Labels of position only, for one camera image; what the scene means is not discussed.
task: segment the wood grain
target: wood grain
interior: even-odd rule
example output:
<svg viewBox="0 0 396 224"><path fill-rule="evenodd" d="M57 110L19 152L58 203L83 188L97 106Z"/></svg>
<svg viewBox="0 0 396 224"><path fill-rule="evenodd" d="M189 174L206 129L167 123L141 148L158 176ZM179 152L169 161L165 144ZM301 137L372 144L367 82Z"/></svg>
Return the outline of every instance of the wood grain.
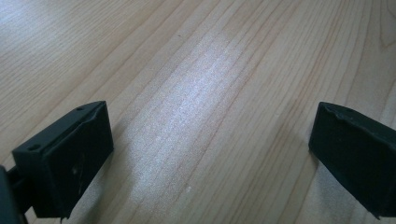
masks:
<svg viewBox="0 0 396 224"><path fill-rule="evenodd" d="M396 223L307 147L320 101L396 129L395 15L393 0L1 1L1 162L106 100L115 152L64 223Z"/></svg>

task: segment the wooden table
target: wooden table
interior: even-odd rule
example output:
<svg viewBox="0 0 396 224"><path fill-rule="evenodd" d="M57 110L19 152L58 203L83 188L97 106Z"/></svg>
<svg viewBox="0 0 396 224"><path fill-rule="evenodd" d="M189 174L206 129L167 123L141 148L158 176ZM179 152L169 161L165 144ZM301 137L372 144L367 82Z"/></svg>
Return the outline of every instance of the wooden table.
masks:
<svg viewBox="0 0 396 224"><path fill-rule="evenodd" d="M115 152L63 223L396 223L307 146L320 101L396 128L395 43L394 0L4 0L0 159L106 100Z"/></svg>

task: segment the wooden surface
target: wooden surface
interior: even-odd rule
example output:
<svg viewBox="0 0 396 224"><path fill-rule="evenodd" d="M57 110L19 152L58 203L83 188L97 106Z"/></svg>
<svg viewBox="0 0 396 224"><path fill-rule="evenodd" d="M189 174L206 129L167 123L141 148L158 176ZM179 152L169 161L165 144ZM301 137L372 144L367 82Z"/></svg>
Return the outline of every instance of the wooden surface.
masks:
<svg viewBox="0 0 396 224"><path fill-rule="evenodd" d="M396 223L307 146L319 101L396 128L395 43L394 0L3 0L1 163L106 100L115 152L63 223Z"/></svg>

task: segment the screw hole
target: screw hole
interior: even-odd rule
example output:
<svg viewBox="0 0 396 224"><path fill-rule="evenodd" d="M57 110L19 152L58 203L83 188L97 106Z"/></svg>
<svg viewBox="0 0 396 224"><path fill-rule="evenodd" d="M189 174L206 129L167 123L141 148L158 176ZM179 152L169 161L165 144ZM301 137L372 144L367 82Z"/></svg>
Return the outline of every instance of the screw hole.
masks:
<svg viewBox="0 0 396 224"><path fill-rule="evenodd" d="M28 151L35 151L35 150L37 150L37 149L39 149L39 148L40 148L40 145L39 145L39 144L34 144L34 145L32 145L31 147L28 147L27 150L28 150Z"/></svg>

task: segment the black object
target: black object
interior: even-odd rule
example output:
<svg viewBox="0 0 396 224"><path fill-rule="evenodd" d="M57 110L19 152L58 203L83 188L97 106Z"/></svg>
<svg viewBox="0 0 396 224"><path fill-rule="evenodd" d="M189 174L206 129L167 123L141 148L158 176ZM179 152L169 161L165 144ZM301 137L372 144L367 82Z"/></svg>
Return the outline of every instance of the black object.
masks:
<svg viewBox="0 0 396 224"><path fill-rule="evenodd" d="M70 217L112 151L106 102L70 111L12 151L16 166L7 175L1 167L0 223L25 221L31 206L37 217Z"/></svg>
<svg viewBox="0 0 396 224"><path fill-rule="evenodd" d="M396 216L396 132L352 109L320 103L309 148L376 218Z"/></svg>

